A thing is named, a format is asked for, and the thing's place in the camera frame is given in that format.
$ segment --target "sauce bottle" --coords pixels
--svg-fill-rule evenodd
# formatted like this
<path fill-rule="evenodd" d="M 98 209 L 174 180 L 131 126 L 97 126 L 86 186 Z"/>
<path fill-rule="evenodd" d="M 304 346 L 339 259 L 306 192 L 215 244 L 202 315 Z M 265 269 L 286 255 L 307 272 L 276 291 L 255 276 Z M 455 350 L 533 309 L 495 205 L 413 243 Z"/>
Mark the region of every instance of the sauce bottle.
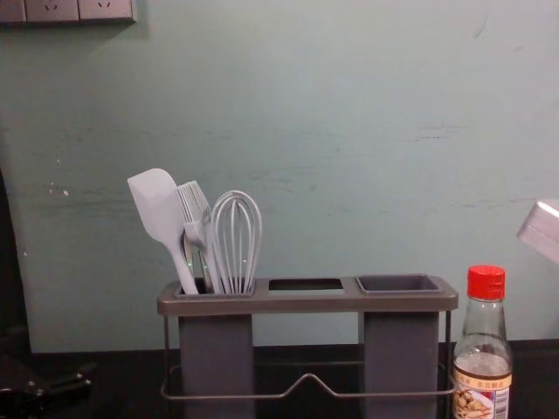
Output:
<path fill-rule="evenodd" d="M 468 305 L 454 350 L 455 419 L 507 419 L 512 353 L 505 328 L 505 270 L 468 270 Z"/>

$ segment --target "electrical outlet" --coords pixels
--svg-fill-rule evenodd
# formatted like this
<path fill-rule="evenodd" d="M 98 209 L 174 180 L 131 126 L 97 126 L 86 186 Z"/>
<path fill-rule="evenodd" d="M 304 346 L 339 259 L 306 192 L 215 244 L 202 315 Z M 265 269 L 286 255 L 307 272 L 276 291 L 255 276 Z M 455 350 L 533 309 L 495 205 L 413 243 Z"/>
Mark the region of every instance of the electrical outlet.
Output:
<path fill-rule="evenodd" d="M 134 20 L 133 0 L 78 0 L 80 20 Z"/>
<path fill-rule="evenodd" d="M 25 8 L 28 22 L 77 22 L 79 20 L 78 0 L 25 0 Z"/>
<path fill-rule="evenodd" d="M 0 24 L 25 22 L 24 0 L 0 0 Z"/>

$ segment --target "spatula handle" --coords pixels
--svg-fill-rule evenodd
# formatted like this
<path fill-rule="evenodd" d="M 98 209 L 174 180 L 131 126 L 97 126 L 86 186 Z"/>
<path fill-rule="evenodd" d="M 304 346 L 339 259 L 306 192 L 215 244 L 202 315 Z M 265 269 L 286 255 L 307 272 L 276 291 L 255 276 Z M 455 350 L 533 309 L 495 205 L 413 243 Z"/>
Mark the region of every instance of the spatula handle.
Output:
<path fill-rule="evenodd" d="M 198 294 L 194 275 L 192 275 L 192 270 L 186 264 L 184 256 L 181 255 L 180 249 L 178 251 L 170 251 L 170 253 L 173 258 L 173 262 L 175 262 L 176 272 L 178 273 L 178 278 L 183 286 L 184 293 L 188 295 Z"/>

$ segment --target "gray container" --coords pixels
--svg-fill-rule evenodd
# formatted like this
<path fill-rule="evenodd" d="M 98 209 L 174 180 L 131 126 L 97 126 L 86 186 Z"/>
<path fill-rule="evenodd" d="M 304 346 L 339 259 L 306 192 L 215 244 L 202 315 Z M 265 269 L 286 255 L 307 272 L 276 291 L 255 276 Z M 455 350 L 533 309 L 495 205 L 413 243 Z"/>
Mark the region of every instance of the gray container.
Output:
<path fill-rule="evenodd" d="M 437 391 L 438 314 L 446 312 L 450 347 L 450 312 L 457 306 L 458 294 L 426 275 L 259 279 L 252 295 L 185 296 L 173 283 L 157 307 L 165 319 L 166 382 L 168 317 L 179 319 L 184 395 L 170 395 L 165 386 L 162 395 L 184 402 L 188 419 L 253 419 L 254 400 L 278 400 L 314 380 L 334 397 L 363 398 L 364 419 L 434 419 L 436 395 L 452 392 Z M 304 374 L 283 394 L 253 394 L 253 314 L 344 312 L 361 314 L 361 393 L 338 394 Z M 450 366 L 449 353 L 446 361 Z"/>
<path fill-rule="evenodd" d="M 438 281 L 426 275 L 360 277 L 357 282 L 370 296 L 440 295 Z M 376 313 L 360 316 L 363 353 L 364 393 L 415 392 L 437 390 L 438 310 Z M 366 419 L 436 417 L 437 399 L 409 397 L 397 402 L 365 399 Z"/>

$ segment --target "utensil compartment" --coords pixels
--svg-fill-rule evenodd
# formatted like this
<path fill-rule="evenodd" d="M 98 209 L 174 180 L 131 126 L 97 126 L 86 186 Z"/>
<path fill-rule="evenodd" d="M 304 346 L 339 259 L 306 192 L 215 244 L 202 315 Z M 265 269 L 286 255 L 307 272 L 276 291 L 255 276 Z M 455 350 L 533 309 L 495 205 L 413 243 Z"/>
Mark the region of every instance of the utensil compartment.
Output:
<path fill-rule="evenodd" d="M 203 287 L 203 280 L 197 285 Z M 451 311 L 457 306 L 458 294 L 427 275 L 260 279 L 251 294 L 184 295 L 178 283 L 170 284 L 158 299 L 166 329 L 162 396 L 183 402 L 188 419 L 255 419 L 255 401 L 281 400 L 314 381 L 332 397 L 362 399 L 363 419 L 434 419 L 438 397 L 447 400 L 453 391 L 447 379 L 438 386 L 439 315 L 445 312 L 449 372 Z M 254 394 L 253 314 L 346 312 L 359 313 L 358 393 L 336 392 L 306 372 L 283 393 Z M 178 317 L 183 395 L 169 392 L 169 317 Z"/>

